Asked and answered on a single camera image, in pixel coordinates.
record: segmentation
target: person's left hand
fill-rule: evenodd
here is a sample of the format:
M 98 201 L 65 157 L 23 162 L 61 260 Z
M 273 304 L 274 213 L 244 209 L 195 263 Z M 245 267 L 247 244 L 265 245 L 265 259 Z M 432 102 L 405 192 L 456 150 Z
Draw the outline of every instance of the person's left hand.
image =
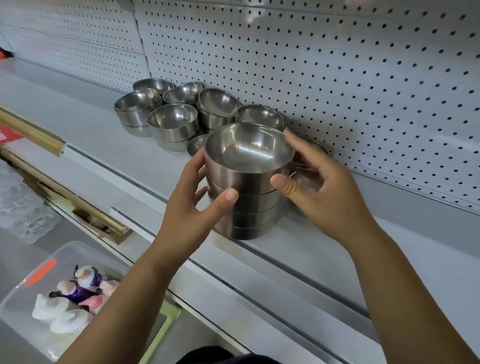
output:
M 162 227 L 153 244 L 167 255 L 168 262 L 180 267 L 207 238 L 210 230 L 235 204 L 239 194 L 233 189 L 225 190 L 203 211 L 196 205 L 208 187 L 197 191 L 198 184 L 206 176 L 204 149 L 185 165 L 177 187 L 168 200 Z

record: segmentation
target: shelf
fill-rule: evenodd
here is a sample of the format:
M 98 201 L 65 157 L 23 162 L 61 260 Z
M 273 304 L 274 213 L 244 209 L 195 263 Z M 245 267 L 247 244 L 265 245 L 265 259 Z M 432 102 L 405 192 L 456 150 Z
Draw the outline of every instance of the shelf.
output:
M 0 106 L 62 138 L 67 145 L 61 159 L 78 163 L 162 212 L 189 157 L 127 134 L 112 108 L 119 92 L 18 60 L 0 65 L 0 82 L 9 85 L 0 90 Z M 398 242 L 467 343 L 480 352 L 480 296 L 475 293 L 479 216 L 378 180 L 354 177 L 377 221 Z M 203 200 L 201 207 L 207 203 Z M 247 250 L 365 312 L 349 255 L 306 218 L 285 211 L 264 237 L 236 243 L 243 248 L 230 250 L 237 259 L 245 260 L 241 255 Z

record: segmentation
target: person's right hand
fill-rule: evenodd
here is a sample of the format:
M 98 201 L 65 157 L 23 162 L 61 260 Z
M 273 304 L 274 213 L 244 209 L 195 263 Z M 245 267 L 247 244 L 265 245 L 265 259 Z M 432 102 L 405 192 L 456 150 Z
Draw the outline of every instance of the person's right hand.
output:
M 377 231 L 350 172 L 333 158 L 285 130 L 287 142 L 321 174 L 319 191 L 305 190 L 290 177 L 276 174 L 270 183 L 292 200 L 323 233 L 344 247 L 361 233 Z

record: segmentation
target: hand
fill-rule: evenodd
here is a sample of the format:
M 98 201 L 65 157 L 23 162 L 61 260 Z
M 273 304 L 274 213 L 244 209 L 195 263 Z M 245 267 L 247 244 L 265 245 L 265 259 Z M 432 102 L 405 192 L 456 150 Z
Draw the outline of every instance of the hand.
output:
M 347 248 L 363 231 L 378 227 L 350 172 L 306 141 L 285 130 L 285 139 L 317 170 L 324 181 L 319 191 L 305 190 L 290 177 L 276 174 L 271 184 L 292 200 L 323 233 Z
M 196 205 L 207 192 L 207 187 L 197 191 L 198 184 L 206 176 L 204 149 L 185 165 L 177 187 L 168 199 L 162 227 L 154 244 L 170 263 L 180 267 L 205 241 L 210 230 L 237 201 L 239 194 L 233 188 L 222 192 L 203 211 Z

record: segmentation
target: forearm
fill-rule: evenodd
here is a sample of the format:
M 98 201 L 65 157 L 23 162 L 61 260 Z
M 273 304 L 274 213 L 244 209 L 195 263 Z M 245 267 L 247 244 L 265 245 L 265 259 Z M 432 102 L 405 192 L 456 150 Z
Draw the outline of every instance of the forearm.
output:
M 389 364 L 479 362 L 380 227 L 346 247 Z
M 59 364 L 132 364 L 141 357 L 177 270 L 153 244 L 133 265 L 94 320 Z

